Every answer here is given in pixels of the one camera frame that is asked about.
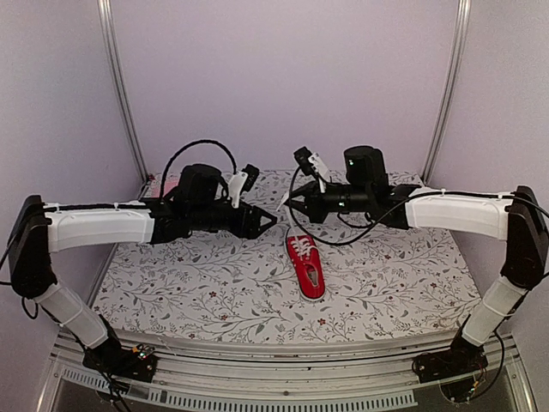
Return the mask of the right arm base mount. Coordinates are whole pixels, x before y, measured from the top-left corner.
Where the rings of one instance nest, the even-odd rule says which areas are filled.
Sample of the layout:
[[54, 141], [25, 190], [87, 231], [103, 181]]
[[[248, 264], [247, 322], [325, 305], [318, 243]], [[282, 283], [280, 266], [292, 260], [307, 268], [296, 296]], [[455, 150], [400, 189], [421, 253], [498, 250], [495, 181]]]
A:
[[413, 358], [412, 371], [420, 383], [449, 379], [439, 386], [452, 403], [469, 402], [486, 375], [488, 361], [483, 347], [452, 344], [450, 348]]

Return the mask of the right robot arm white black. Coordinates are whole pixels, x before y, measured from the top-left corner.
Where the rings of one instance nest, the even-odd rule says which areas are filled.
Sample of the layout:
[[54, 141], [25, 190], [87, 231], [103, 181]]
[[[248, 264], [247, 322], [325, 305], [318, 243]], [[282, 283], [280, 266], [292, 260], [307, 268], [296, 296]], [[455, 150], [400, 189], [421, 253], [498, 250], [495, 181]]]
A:
[[[473, 191], [507, 190], [514, 184], [533, 188], [548, 208], [548, 141], [479, 142], [465, 144], [462, 154], [445, 149], [433, 181]], [[504, 262], [503, 243], [477, 234], [455, 232], [460, 248], [480, 292], [493, 282]], [[504, 327], [523, 352], [548, 350], [548, 281], [543, 281]]]

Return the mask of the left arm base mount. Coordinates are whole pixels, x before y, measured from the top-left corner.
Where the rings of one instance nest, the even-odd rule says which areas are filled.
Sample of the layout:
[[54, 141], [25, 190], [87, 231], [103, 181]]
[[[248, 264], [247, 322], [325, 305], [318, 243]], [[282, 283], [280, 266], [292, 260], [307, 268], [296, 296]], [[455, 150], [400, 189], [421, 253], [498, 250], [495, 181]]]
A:
[[123, 348], [118, 342], [104, 342], [85, 350], [82, 365], [105, 375], [151, 383], [158, 360], [154, 347], [141, 343]]

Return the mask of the red canvas sneaker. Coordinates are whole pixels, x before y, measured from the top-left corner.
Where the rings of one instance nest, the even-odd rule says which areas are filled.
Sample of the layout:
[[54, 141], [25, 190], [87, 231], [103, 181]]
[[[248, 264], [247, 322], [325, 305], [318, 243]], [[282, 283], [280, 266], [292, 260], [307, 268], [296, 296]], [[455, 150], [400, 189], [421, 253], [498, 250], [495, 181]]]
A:
[[290, 208], [286, 206], [288, 200], [289, 191], [286, 191], [277, 207], [278, 210], [285, 207], [289, 224], [284, 245], [297, 276], [301, 296], [310, 302], [317, 302], [325, 295], [325, 281], [320, 254], [314, 239], [310, 235], [297, 233]]

